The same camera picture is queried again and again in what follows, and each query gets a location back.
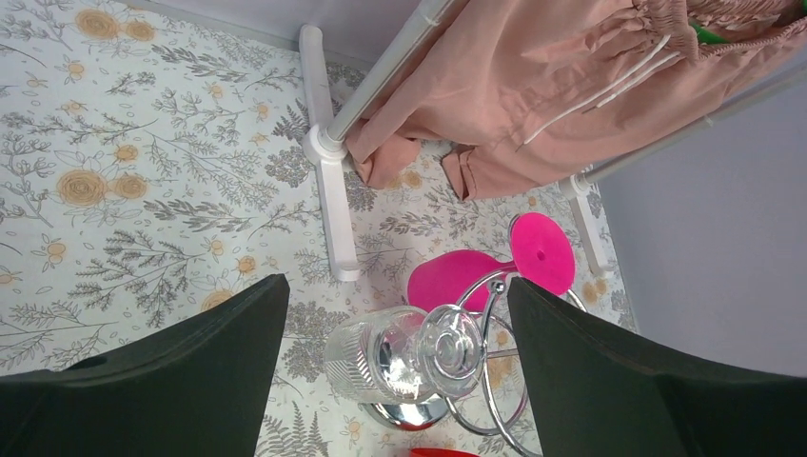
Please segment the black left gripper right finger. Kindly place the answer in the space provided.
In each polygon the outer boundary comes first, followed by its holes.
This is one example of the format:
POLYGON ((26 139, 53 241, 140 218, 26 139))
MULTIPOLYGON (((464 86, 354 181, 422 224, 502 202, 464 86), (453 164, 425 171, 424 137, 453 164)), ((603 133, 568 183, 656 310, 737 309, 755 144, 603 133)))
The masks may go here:
POLYGON ((507 293, 546 456, 802 456, 806 381, 655 343, 516 278, 507 293))

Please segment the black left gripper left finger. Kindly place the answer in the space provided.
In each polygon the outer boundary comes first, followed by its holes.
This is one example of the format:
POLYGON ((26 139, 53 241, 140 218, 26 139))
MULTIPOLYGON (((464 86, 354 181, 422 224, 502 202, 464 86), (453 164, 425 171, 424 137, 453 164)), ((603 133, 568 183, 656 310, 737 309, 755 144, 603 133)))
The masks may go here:
POLYGON ((282 274, 61 371, 1 380, 5 456, 250 456, 289 304, 282 274))

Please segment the red plastic wine glass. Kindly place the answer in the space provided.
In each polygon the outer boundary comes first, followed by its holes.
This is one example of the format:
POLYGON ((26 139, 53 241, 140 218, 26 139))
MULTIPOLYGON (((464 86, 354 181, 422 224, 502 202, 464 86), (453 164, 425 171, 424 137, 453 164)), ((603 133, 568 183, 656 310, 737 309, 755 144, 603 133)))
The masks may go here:
POLYGON ((408 452, 409 457, 479 457, 477 454, 451 448, 415 447, 408 452))

